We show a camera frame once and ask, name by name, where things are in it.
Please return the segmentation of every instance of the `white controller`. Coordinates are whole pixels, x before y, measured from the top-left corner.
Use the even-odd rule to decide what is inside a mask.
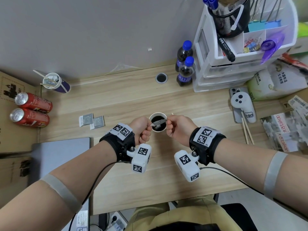
[[[147,169],[152,147],[148,144],[142,143],[134,151],[126,151],[126,154],[132,157],[132,171],[135,173],[144,173]]]
[[[174,155],[174,159],[187,181],[192,182],[200,177],[200,169],[196,162],[199,156],[192,156],[181,150]]]
[[[250,123],[257,121],[252,101],[248,93],[240,91],[231,97],[231,105],[244,111],[247,120]]]

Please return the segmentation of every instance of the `purple tape dispenser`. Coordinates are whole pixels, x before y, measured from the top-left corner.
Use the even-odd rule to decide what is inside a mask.
[[[264,51],[261,65],[265,63],[271,56],[282,46],[285,35],[282,32],[277,32],[271,35],[261,44],[261,49]]]

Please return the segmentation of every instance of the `red soda can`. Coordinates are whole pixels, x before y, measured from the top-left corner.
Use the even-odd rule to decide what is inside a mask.
[[[41,113],[48,113],[52,110],[52,103],[49,100],[40,98],[29,92],[21,92],[15,97],[15,104],[21,108],[27,108]]]
[[[34,110],[17,108],[10,114],[10,119],[19,125],[45,127],[49,124],[49,116]]]

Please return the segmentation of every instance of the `black coffee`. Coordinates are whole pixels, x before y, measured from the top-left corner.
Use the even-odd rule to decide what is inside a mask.
[[[159,120],[162,120],[162,119],[165,119],[165,118],[162,117],[162,116],[156,116],[156,117],[153,117],[151,121],[153,123],[153,122],[156,122],[156,121],[159,121]],[[163,123],[163,124],[158,125],[158,126],[153,126],[152,128],[155,131],[162,131],[164,128],[166,128],[166,126],[167,126],[167,124]]]

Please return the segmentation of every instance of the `gray elastic band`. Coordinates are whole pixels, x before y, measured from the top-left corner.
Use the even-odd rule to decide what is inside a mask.
[[[277,151],[273,156],[264,181],[264,196],[273,200],[274,190],[280,167],[288,154]]]
[[[42,181],[46,182],[52,189],[54,189],[64,200],[66,205],[73,213],[78,213],[82,208],[81,202],[67,189],[67,187],[55,176],[47,174]]]

